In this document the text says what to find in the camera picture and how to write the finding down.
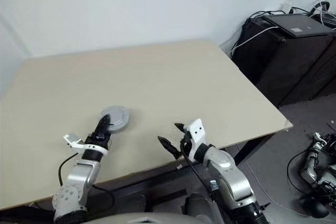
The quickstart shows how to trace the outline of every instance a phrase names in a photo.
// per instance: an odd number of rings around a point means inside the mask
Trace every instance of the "beige tabletop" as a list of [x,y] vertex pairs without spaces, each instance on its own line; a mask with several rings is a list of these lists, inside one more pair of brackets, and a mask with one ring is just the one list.
[[201,118],[217,147],[292,126],[208,40],[28,60],[1,101],[0,208],[52,196],[72,155],[62,137],[86,139],[111,105],[129,108],[130,124],[112,136],[97,182],[173,161],[156,136],[177,144],[175,122]]

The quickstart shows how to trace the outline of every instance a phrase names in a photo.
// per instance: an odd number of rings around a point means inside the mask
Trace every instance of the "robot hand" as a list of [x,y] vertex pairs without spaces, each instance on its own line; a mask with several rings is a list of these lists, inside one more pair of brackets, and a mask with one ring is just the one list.
[[217,186],[212,187],[211,196],[219,208],[226,211],[238,224],[267,224],[247,178],[237,168],[232,156],[213,145],[207,145],[201,119],[189,125],[178,123],[175,126],[184,133],[181,150],[177,150],[167,139],[159,136],[160,143],[175,159],[183,155],[187,161],[198,161],[208,168],[216,179]]

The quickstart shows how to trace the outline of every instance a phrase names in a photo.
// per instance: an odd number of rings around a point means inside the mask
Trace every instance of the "round metal lid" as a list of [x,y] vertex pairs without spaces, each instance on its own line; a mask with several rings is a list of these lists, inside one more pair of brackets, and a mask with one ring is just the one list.
[[130,112],[122,106],[111,106],[105,108],[99,115],[99,119],[110,114],[110,126],[108,130],[111,133],[116,133],[124,130],[130,121]]

